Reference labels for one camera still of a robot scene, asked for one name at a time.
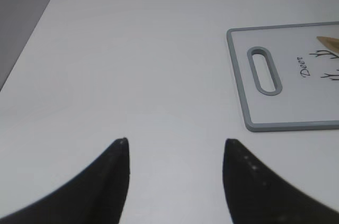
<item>white cutting board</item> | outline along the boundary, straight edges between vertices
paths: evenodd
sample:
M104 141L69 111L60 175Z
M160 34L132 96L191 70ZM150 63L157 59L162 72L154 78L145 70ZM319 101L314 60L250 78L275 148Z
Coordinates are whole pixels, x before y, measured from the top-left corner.
M339 38L339 22L227 32L244 120L249 130L339 128L339 80L336 80L339 79L339 53L327 49L317 36ZM268 58L271 56L268 67L272 70L272 81L275 79L277 84L276 91L271 94L256 86L252 72L255 69L250 65L251 55L248 54L254 49L268 53ZM333 55L311 55L328 51Z

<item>cutting board handle hole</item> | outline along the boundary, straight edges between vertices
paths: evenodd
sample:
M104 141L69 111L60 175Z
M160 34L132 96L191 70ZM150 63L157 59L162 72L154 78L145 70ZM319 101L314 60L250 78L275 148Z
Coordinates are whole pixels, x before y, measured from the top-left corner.
M271 53L265 48L254 47L248 51L247 56L258 91L268 96L279 94L282 85Z

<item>white table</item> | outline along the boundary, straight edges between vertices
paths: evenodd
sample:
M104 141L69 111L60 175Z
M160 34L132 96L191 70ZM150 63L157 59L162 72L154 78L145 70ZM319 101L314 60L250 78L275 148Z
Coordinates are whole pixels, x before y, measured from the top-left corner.
M121 223L231 224L222 186L237 138L339 210L339 131L249 132L226 31L339 20L339 0L51 0L0 93L0 216L130 142Z

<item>gray wall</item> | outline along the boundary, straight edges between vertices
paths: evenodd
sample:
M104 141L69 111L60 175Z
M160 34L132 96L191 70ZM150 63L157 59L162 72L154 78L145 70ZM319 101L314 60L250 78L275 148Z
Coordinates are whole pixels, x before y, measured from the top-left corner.
M49 0L0 0L0 89Z

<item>gray cutting board border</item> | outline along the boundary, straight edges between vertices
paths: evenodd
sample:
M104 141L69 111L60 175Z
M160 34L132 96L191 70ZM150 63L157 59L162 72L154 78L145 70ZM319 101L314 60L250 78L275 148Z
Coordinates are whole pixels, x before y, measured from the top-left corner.
M264 29L277 29L277 28L295 28L306 26L318 26L318 25L333 25L339 24L337 22L325 22L325 23L311 23L311 24L287 24L287 25L273 25L273 26L261 26L261 27L249 27L249 28L234 28L227 31L227 43L232 60L233 71L237 84L240 104L242 107L245 126L248 130L253 132L265 132L265 131L290 131L290 130L330 130L339 129L339 120L335 121L310 121L310 122L276 122L276 123L253 123L249 108L247 104L247 98L244 90L243 80L239 69L239 64L232 40L232 32L236 31L251 31L251 30L264 30Z

